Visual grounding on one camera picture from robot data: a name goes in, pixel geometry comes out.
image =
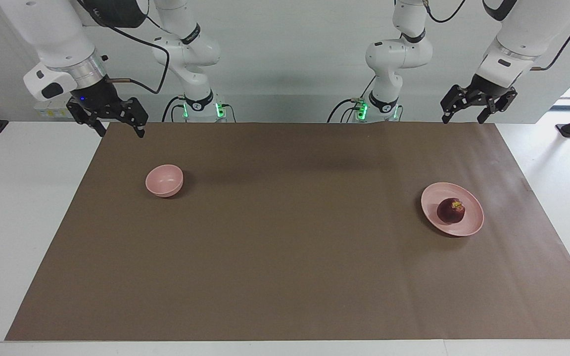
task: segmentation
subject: brown paper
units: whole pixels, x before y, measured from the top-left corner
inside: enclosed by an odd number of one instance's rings
[[[479,233],[426,221],[439,181]],[[569,339],[569,255],[495,126],[381,123],[112,124],[6,339],[475,338]]]

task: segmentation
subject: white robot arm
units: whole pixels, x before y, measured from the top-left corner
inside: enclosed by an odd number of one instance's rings
[[[402,77],[395,71],[421,67],[430,62],[432,44],[426,38],[426,16],[422,0],[396,2],[393,24],[402,32],[402,36],[369,46],[366,63],[375,72],[375,82],[373,90],[366,96],[367,115],[358,115],[353,122],[389,119],[393,115],[403,84]]]
[[[441,100],[443,122],[469,106],[486,106],[479,115],[483,123],[489,115],[505,111],[518,95],[513,84],[529,71],[551,41],[570,23],[570,0],[500,0],[490,7],[490,16],[502,22],[470,85],[453,86]]]
[[[98,119],[116,119],[132,126],[138,136],[144,135],[148,115],[135,97],[127,101],[118,97],[68,0],[0,0],[0,6],[39,55],[41,62],[23,77],[37,100],[70,92],[67,107],[79,124],[87,124],[102,136],[104,126]],[[125,6],[124,13],[139,13],[137,25],[145,19],[135,1]]]
[[[161,28],[167,32],[156,38],[156,45],[170,53],[170,70],[184,88],[184,116],[192,122],[215,122],[222,117],[220,100],[210,87],[208,77],[199,67],[215,65],[220,58],[219,44],[203,34],[190,10],[188,0],[154,0],[160,14]],[[153,54],[160,64],[165,54]]]

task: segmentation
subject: red apple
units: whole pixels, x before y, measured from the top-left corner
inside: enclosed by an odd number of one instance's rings
[[[466,214],[466,207],[458,198],[448,198],[442,201],[437,207],[437,216],[444,223],[458,223],[463,220]]]

